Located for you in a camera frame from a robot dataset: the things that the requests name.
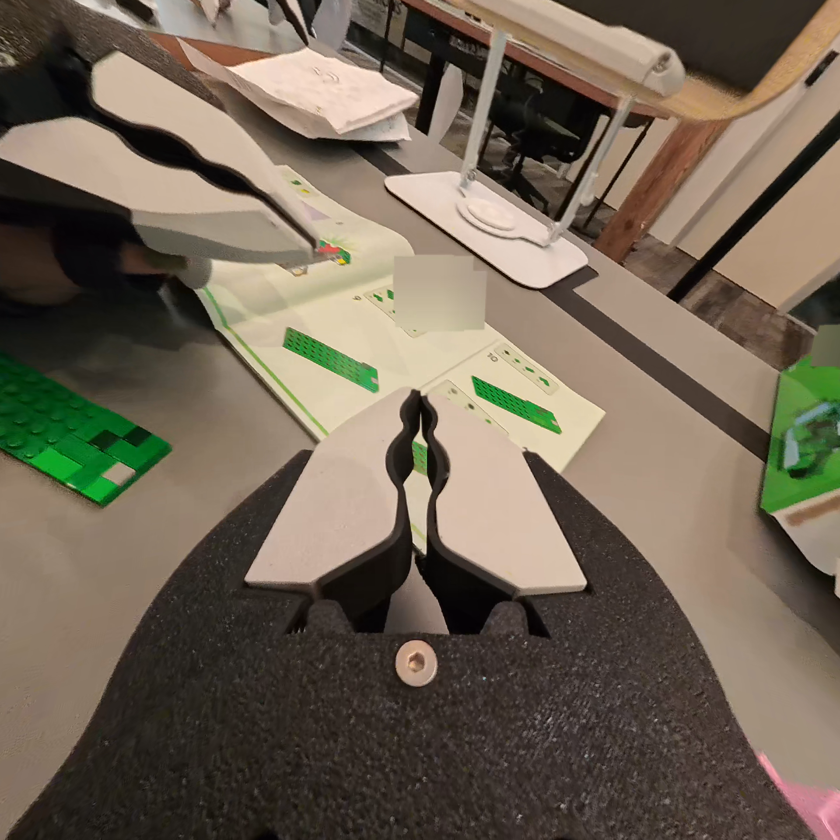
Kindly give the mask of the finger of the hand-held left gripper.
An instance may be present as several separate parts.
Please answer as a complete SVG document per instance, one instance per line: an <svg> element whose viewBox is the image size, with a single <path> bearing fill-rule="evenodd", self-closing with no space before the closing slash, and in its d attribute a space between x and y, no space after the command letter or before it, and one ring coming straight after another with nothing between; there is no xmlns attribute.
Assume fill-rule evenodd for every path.
<svg viewBox="0 0 840 840"><path fill-rule="evenodd" d="M120 52L93 66L90 100L131 148L117 173L153 249L319 247L302 200L226 112Z"/></svg>
<svg viewBox="0 0 840 840"><path fill-rule="evenodd" d="M316 250L157 250L134 226L125 175L117 165L131 148L112 131L110 120L97 125L63 118L15 128L2 134L2 214L37 224L84 227L132 240L169 256L185 257L179 274L205 281L201 264L213 260L239 264L300 265Z"/></svg>

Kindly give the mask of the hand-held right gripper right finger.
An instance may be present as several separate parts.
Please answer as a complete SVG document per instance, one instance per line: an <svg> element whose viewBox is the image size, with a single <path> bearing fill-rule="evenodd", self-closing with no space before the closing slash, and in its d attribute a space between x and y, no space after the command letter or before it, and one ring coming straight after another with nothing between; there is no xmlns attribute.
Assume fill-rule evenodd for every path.
<svg viewBox="0 0 840 840"><path fill-rule="evenodd" d="M428 561L514 599L582 592L585 575L523 450L443 395L422 408Z"/></svg>

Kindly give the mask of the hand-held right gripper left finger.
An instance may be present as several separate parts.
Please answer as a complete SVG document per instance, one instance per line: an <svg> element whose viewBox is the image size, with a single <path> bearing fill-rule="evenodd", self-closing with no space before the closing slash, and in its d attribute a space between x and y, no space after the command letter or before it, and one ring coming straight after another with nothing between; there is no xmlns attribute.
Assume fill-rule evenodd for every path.
<svg viewBox="0 0 840 840"><path fill-rule="evenodd" d="M251 587L394 593L411 562L405 483L419 391L402 387L352 416L311 455L246 573Z"/></svg>

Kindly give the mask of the green studded brick plate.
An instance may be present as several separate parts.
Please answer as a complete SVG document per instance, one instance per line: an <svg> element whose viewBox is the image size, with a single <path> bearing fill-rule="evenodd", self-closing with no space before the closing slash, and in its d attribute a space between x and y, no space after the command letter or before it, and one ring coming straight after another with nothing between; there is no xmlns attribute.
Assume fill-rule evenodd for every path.
<svg viewBox="0 0 840 840"><path fill-rule="evenodd" d="M1 449L104 508L172 446L3 353Z"/></svg>

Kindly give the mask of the person's left hand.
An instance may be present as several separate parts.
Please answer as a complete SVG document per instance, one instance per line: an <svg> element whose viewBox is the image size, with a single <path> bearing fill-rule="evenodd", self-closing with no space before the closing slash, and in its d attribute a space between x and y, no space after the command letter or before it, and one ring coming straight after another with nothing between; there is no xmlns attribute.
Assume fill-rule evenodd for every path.
<svg viewBox="0 0 840 840"><path fill-rule="evenodd" d="M119 236L2 214L3 317L33 316L85 298L146 301L187 266L185 257Z"/></svg>

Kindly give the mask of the building instruction booklet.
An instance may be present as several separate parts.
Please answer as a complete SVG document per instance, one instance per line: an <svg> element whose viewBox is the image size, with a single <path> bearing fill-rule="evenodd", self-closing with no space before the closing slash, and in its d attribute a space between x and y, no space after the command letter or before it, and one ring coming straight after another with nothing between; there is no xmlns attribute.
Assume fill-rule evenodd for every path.
<svg viewBox="0 0 840 840"><path fill-rule="evenodd" d="M286 164L326 260L284 269L213 263L196 294L216 331L316 440L407 386L439 393L562 472L605 411L502 333L419 332L394 320L394 258L408 240L334 201Z"/></svg>

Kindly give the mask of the green brick set box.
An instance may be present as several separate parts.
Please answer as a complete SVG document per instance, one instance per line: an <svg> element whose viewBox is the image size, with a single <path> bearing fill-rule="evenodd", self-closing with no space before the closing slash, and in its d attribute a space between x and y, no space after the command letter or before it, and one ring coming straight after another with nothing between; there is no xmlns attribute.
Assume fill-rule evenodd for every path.
<svg viewBox="0 0 840 840"><path fill-rule="evenodd" d="M760 508L838 592L839 370L808 354L779 376Z"/></svg>

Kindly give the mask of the pink plastic strip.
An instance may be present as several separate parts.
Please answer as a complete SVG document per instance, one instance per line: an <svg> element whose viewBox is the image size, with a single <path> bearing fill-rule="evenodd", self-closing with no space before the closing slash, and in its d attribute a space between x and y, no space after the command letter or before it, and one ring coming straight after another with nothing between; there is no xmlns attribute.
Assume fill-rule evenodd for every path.
<svg viewBox="0 0 840 840"><path fill-rule="evenodd" d="M839 790L783 780L763 752L757 752L757 758L777 789L817 839L839 838Z"/></svg>

